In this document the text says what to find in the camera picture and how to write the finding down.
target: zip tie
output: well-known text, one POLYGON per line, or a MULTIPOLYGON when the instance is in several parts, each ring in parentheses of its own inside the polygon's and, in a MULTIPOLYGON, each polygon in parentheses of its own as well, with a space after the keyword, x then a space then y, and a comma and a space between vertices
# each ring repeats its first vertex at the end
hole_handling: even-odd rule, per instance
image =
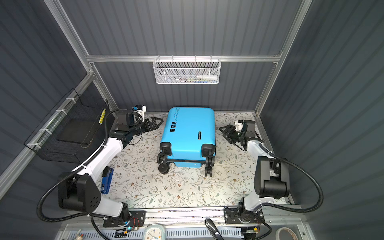
POLYGON ((65 112, 64 109, 59 109, 59 110, 56 110, 56 112, 63 112, 65 115, 67 115, 67 113, 65 112))
MULTIPOLYGON (((261 209, 261 208, 263 207, 263 203, 260 203, 260 206, 261 206, 261 207, 260 207, 259 209, 261 209)), ((258 210, 259 210, 259 209, 258 209, 258 210)), ((254 214, 257 213, 257 210, 256 210, 256 211, 253 210, 253 213, 254 213, 254 214)))
POLYGON ((76 99, 75 98, 66 98, 66 100, 73 100, 73 102, 76 103, 76 99))
POLYGON ((39 129, 39 131, 47 131, 49 133, 49 135, 52 135, 51 131, 49 131, 48 128, 46 128, 46 129, 39 129))
POLYGON ((38 149, 41 149, 40 143, 27 143, 27 145, 36 146, 38 149))

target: white bottle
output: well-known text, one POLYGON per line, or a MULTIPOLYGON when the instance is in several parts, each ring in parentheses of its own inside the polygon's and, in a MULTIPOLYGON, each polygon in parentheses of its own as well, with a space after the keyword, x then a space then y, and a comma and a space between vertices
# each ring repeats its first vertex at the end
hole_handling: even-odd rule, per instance
POLYGON ((197 75, 196 77, 203 80, 217 81, 217 75, 204 74, 204 75, 197 75))

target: floral tablecloth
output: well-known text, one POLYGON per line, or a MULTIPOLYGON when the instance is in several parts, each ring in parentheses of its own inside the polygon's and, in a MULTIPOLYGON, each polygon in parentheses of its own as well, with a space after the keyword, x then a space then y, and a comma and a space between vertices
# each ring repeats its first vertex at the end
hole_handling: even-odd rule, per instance
MULTIPOLYGON (((167 114, 146 114, 164 119, 159 129, 135 136, 122 152, 113 158, 111 188, 105 196, 127 202, 130 208, 202 207, 237 205, 253 190, 256 159, 248 152, 229 144, 219 127, 236 119, 254 120, 252 113, 215 113, 216 157, 212 177, 204 176, 204 167, 185 168, 171 164, 168 174, 159 173, 156 163, 167 114)), ((100 188, 101 177, 97 183, 100 188)), ((285 199, 274 200, 285 204, 285 199)))

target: alarm clock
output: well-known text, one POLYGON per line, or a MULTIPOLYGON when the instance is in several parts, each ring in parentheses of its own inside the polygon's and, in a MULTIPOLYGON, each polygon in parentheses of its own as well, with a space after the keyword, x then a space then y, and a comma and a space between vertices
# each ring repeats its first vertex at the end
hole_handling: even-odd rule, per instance
POLYGON ((166 229, 160 224, 151 225, 145 229, 143 240, 166 240, 166 229))

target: white container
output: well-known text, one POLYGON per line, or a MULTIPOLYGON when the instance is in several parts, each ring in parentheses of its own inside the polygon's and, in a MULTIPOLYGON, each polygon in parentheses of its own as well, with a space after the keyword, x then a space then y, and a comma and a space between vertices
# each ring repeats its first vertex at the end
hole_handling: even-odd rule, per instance
POLYGON ((219 83, 221 62, 209 61, 173 61, 155 59, 153 70, 156 83, 159 84, 217 84, 219 83))

